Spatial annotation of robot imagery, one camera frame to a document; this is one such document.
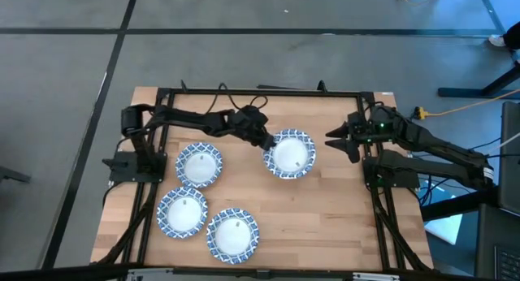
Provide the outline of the black desk leg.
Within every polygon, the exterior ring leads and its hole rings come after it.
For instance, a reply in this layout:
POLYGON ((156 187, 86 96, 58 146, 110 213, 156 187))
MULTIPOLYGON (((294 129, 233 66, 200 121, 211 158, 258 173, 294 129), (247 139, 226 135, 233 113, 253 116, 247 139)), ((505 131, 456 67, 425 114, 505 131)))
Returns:
POLYGON ((482 89, 438 88, 439 97, 478 98, 478 99, 514 99, 520 100, 520 89, 506 91, 505 88, 520 80, 520 62, 517 61, 506 73, 496 78, 482 89))

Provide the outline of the white floor sheet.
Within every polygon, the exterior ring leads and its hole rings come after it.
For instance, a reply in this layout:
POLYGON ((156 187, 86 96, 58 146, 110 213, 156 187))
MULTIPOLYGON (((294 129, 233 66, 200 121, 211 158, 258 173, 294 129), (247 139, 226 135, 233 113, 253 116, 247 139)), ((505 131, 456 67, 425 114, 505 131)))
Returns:
POLYGON ((462 215, 456 214, 447 218, 432 220, 425 225, 425 230, 441 240, 455 245, 461 227, 462 215))

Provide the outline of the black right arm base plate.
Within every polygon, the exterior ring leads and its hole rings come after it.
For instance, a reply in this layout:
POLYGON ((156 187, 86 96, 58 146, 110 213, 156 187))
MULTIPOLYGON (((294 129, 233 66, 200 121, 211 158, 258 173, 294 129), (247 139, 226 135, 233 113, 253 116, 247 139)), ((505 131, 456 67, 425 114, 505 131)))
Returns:
POLYGON ((418 188, 418 173, 405 165, 406 157, 383 153, 362 160, 365 182, 371 188, 418 188))

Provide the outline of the grey floor object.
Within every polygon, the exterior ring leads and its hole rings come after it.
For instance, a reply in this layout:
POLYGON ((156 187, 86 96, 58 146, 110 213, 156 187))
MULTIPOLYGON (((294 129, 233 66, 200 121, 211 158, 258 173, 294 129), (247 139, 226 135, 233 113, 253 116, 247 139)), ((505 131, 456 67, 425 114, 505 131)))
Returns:
POLYGON ((29 183, 31 177, 29 175, 25 175, 23 173, 14 171, 4 166, 0 166, 0 183, 5 179, 12 179, 21 183, 29 183))

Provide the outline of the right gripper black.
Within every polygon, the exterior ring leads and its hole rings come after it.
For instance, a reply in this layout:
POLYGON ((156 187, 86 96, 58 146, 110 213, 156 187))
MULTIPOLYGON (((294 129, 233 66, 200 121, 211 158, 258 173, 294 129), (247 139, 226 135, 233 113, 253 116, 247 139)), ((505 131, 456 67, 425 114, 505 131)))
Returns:
POLYGON ((326 137, 348 137, 327 140, 325 145, 335 149, 347 149, 347 154, 351 163, 357 163, 361 159, 359 147, 362 146, 366 156, 371 155, 371 143, 369 142, 368 123, 359 112, 348 115, 347 123, 326 133, 326 137))

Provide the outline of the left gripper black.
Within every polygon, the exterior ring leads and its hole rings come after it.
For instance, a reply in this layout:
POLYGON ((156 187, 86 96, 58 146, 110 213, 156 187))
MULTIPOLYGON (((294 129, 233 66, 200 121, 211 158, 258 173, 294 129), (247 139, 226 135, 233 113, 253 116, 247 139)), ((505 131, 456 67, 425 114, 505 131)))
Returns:
POLYGON ((261 146, 265 151, 276 145, 275 138, 269 135, 265 127, 267 122, 268 118, 256 106, 251 105, 240 108, 227 119, 233 136, 248 141, 252 146, 261 146))

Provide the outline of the black keyboard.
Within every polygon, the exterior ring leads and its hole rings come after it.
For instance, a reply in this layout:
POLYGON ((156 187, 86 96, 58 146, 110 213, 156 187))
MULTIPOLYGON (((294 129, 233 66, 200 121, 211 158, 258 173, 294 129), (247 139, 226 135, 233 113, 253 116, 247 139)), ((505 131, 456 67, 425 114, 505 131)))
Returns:
POLYGON ((494 255, 495 278, 520 281, 520 249, 496 245, 494 255))

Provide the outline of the person's leg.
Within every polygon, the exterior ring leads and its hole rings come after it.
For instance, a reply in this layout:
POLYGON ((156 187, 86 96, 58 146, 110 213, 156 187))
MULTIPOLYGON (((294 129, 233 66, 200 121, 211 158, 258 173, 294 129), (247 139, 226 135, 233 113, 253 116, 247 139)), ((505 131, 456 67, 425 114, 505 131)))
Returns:
POLYGON ((502 35, 504 44, 511 50, 520 50, 520 21, 502 35))

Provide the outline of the black front beam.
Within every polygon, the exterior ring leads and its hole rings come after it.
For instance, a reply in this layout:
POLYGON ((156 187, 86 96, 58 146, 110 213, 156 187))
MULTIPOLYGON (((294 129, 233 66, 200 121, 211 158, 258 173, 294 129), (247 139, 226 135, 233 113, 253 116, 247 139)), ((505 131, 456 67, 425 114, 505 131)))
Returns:
POLYGON ((94 264, 39 270, 0 272, 0 281, 107 281, 123 277, 137 277, 147 273, 167 275, 204 275, 249 277, 268 280, 273 278, 321 278, 347 281, 520 281, 513 277, 490 279, 464 275, 450 275, 438 270, 387 269, 361 270, 272 270, 272 269, 211 269, 189 267, 154 267, 137 263, 94 264))

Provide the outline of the dark laptop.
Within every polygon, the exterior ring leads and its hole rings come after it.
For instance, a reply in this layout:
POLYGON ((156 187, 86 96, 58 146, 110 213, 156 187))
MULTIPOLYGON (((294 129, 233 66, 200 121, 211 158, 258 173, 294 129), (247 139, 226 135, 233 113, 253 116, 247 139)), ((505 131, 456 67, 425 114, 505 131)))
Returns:
POLYGON ((502 105, 498 200, 502 209, 520 215, 520 103, 502 105))

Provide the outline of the black aluminium table frame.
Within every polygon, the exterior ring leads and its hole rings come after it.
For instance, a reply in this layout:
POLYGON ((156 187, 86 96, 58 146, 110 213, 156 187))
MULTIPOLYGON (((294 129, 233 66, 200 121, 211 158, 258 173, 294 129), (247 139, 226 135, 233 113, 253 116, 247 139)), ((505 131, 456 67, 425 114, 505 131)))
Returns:
MULTIPOLYGON (((137 87, 133 104, 172 104, 183 110, 205 112, 211 105, 215 89, 169 91, 137 87)), ((341 125, 348 113, 358 109, 366 99, 357 92, 318 93, 257 89, 230 90, 238 106, 249 104, 257 95, 268 97, 261 109, 269 117, 267 128, 276 133, 285 128, 308 132, 317 147, 314 168, 301 179, 283 180, 270 173, 263 163, 262 150, 233 136, 214 138, 187 128, 170 127, 166 135, 159 128, 152 144, 168 154, 166 174, 159 184, 122 183, 106 199, 97 230, 91 262, 105 257, 127 228, 132 213, 141 208, 150 188, 154 203, 149 221, 136 229, 124 260, 145 266, 216 270, 320 270, 381 271, 383 264, 412 269, 410 262, 400 262, 388 231, 387 251, 379 248, 371 193, 366 189, 362 164, 351 164, 346 154, 326 146, 325 133, 341 125), (178 240, 161 232, 157 205, 161 198, 182 183, 176 177, 175 163, 180 151, 193 142, 209 142, 223 155, 223 171, 214 185, 201 190, 209 210, 202 229, 193 237, 178 240), (259 228, 258 247, 249 260, 229 265, 213 257, 206 244, 210 220, 222 210, 240 208, 253 215, 259 228)), ((400 233, 421 261, 432 267, 431 253, 419 205, 414 195, 393 188, 393 204, 400 233)))

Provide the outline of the black slanted support bar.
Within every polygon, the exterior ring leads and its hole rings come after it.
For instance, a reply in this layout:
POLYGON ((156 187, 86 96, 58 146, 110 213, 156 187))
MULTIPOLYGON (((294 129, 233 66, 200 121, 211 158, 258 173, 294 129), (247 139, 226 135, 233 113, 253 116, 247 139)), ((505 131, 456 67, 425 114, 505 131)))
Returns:
POLYGON ((440 218, 451 217, 456 214, 465 214, 475 211, 480 205, 498 206, 499 187, 476 191, 464 196, 439 201, 421 208, 422 220, 429 222, 440 218))

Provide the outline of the blue patterned paper bowl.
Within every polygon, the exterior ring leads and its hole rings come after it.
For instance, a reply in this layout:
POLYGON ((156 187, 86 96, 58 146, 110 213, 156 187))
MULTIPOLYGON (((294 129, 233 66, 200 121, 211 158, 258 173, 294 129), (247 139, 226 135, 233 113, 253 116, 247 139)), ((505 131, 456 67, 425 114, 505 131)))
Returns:
POLYGON ((259 239, 259 226, 253 215, 240 208, 218 212, 207 226, 210 254, 230 265, 247 262, 254 255, 259 239))
POLYGON ((223 171, 223 156, 212 144, 197 142, 187 145, 175 160, 178 180, 191 188, 207 188, 223 171))
POLYGON ((157 206, 156 220, 163 234, 186 239, 204 226, 208 205, 204 195, 195 188, 178 187, 167 192, 157 206))
POLYGON ((317 149, 310 135, 287 128, 274 135, 275 146, 264 151, 268 171, 280 179, 298 179, 308 174, 317 159, 317 149))

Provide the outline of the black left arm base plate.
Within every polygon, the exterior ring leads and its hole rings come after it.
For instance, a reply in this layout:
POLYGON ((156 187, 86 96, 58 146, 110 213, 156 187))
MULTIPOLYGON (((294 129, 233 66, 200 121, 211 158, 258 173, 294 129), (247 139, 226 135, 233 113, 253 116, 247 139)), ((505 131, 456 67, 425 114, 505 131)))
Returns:
POLYGON ((103 158, 102 162, 110 169, 110 181, 153 183, 163 180, 167 154, 116 152, 113 158, 103 158))

